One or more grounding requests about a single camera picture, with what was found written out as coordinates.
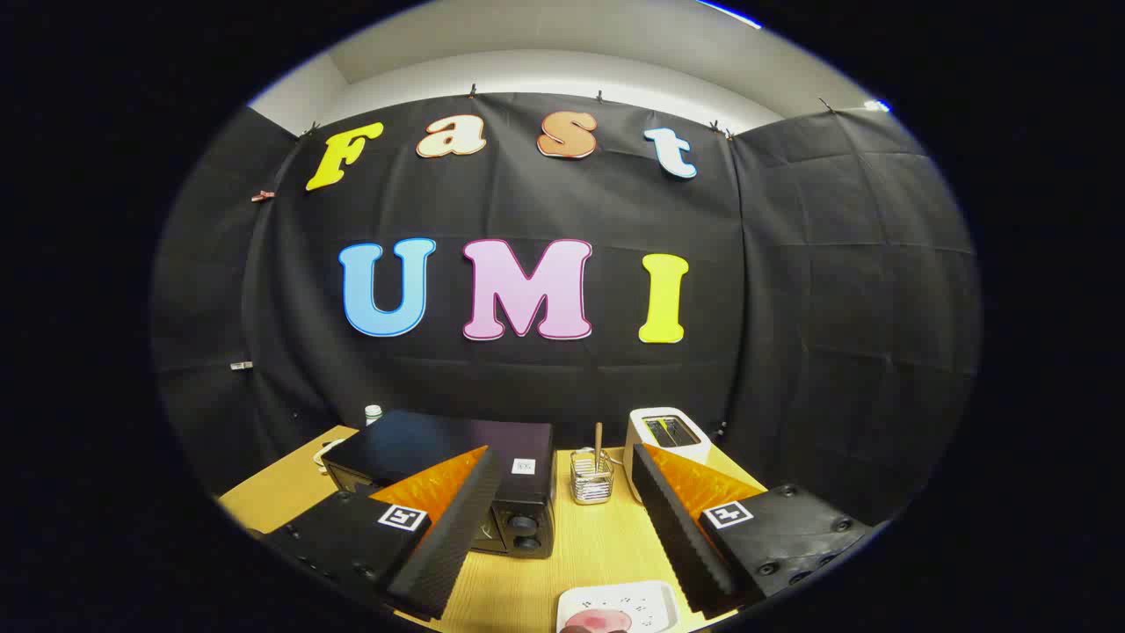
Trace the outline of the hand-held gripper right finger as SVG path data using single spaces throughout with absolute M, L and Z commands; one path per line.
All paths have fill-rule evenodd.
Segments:
M 632 483 L 680 590 L 706 617 L 777 602 L 873 533 L 804 486 L 763 490 L 644 442 L 631 456 Z

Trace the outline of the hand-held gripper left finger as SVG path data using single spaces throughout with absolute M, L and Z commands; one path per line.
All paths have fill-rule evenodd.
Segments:
M 379 490 L 330 494 L 264 545 L 350 600 L 438 620 L 502 474 L 496 450 L 475 447 Z

